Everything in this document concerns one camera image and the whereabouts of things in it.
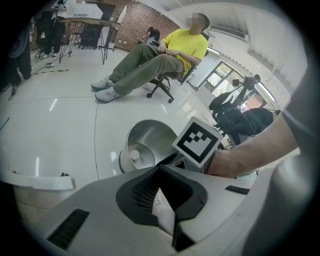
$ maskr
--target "desk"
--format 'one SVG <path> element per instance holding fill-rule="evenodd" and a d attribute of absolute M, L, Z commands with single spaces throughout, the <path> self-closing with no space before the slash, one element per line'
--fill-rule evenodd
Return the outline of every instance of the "desk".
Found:
<path fill-rule="evenodd" d="M 109 45 L 109 40 L 111 36 L 111 30 L 112 28 L 120 28 L 120 23 L 114 22 L 114 21 L 109 21 L 109 20 L 103 20 L 103 19 L 98 19 L 98 18 L 65 18 L 62 20 L 59 20 L 59 22 L 65 23 L 66 25 L 66 30 L 64 33 L 64 38 L 67 37 L 67 44 L 61 45 L 60 49 L 60 57 L 59 57 L 59 63 L 61 63 L 61 60 L 63 56 L 65 55 L 65 52 L 67 48 L 69 48 L 69 57 L 71 56 L 72 49 L 75 45 L 75 39 L 76 36 L 80 34 L 81 28 L 85 24 L 91 24 L 91 25 L 102 25 L 104 27 L 109 27 L 109 31 L 107 34 L 106 41 L 104 41 L 104 36 L 103 36 L 103 31 L 101 30 L 100 32 L 100 43 L 101 43 L 101 55 L 102 55 L 102 63 L 105 64 L 105 60 L 108 58 L 108 45 Z"/>

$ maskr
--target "white wall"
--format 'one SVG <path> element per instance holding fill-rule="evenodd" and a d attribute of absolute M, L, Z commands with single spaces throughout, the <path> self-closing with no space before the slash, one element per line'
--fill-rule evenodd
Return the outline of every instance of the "white wall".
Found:
<path fill-rule="evenodd" d="M 198 87 L 203 80 L 210 75 L 220 61 L 221 60 L 219 56 L 209 52 L 209 54 L 204 57 L 197 69 L 193 71 L 194 78 L 190 81 L 190 83 L 194 87 Z"/>
<path fill-rule="evenodd" d="M 215 99 L 215 96 L 206 87 L 201 86 L 196 92 L 196 96 L 203 102 L 206 107 Z"/>

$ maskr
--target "hand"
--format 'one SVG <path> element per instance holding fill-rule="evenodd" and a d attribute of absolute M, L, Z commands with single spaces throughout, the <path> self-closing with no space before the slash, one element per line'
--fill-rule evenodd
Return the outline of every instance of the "hand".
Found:
<path fill-rule="evenodd" d="M 180 51 L 179 50 L 167 50 L 165 52 L 165 54 L 171 55 L 171 56 L 177 56 L 177 55 L 180 55 Z"/>
<path fill-rule="evenodd" d="M 158 54 L 164 54 L 167 50 L 167 47 L 160 45 L 156 51 Z"/>
<path fill-rule="evenodd" d="M 241 170 L 241 164 L 232 158 L 229 150 L 216 150 L 206 174 L 234 178 Z"/>

